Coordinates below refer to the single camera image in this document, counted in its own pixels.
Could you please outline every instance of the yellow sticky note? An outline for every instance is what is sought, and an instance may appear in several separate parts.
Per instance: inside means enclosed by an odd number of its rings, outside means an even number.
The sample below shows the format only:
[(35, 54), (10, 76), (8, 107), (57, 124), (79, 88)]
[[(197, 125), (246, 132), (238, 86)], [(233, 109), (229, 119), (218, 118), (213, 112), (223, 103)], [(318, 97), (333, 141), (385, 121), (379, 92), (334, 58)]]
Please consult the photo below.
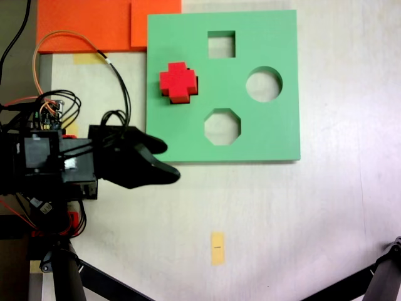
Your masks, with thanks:
[(211, 248), (212, 248), (212, 265), (224, 264), (226, 257), (224, 249), (223, 232), (212, 232)]
[(105, 59), (98, 53), (74, 53), (73, 61), (74, 65), (95, 65), (106, 63)]

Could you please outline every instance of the orange sheet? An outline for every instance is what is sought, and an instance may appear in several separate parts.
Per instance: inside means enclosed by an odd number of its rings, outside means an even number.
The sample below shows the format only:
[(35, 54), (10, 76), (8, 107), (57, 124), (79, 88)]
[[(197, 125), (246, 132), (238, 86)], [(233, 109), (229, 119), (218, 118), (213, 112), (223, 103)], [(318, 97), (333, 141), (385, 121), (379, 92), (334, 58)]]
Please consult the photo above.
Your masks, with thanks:
[[(180, 12), (181, 0), (38, 0), (36, 42), (51, 31), (65, 29), (87, 36), (104, 52), (146, 51), (147, 15)], [(45, 41), (39, 52), (94, 50), (66, 34)]]
[(132, 0), (131, 47), (146, 51), (149, 14), (180, 14), (181, 0)]

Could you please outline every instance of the square hole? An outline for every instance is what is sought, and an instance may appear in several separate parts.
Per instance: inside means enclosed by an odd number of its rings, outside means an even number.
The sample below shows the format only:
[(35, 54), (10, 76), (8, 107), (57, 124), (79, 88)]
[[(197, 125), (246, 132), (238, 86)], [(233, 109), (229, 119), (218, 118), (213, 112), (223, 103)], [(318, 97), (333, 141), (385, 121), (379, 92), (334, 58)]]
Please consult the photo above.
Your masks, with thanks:
[(236, 32), (209, 31), (207, 33), (209, 58), (235, 58)]

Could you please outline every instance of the black tripod leg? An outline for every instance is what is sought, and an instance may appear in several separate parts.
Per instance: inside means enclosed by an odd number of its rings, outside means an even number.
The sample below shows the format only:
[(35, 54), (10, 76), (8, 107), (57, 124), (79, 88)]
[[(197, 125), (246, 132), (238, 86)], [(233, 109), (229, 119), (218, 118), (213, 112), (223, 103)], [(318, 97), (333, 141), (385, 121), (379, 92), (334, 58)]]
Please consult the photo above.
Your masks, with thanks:
[(109, 301), (154, 301), (83, 260), (81, 265), (83, 286)]
[(321, 290), (318, 293), (304, 299), (303, 301), (352, 301), (362, 296), (373, 277), (371, 271), (375, 270), (375, 265), (371, 265), (349, 277), (343, 279), (332, 286)]
[(74, 254), (55, 250), (51, 259), (57, 301), (86, 301)]
[(389, 258), (378, 265), (363, 301), (396, 301), (400, 285), (400, 265)]

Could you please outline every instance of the white table surface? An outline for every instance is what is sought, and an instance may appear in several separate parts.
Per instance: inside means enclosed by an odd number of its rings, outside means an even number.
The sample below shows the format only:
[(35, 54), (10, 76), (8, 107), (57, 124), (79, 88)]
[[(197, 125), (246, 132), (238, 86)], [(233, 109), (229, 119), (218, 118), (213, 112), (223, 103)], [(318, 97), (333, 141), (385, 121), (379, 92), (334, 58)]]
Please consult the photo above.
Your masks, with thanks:
[[(301, 160), (177, 165), (169, 186), (99, 182), (79, 256), (155, 300), (301, 300), (401, 235), (401, 1), (183, 0), (185, 13), (296, 9)], [(143, 53), (112, 53), (145, 126)], [(54, 55), (52, 89), (83, 102), (81, 137), (123, 106), (105, 65)], [(211, 265), (210, 236), (226, 236)], [(54, 300), (45, 275), (43, 300)], [(102, 300), (93, 294), (88, 300)]]

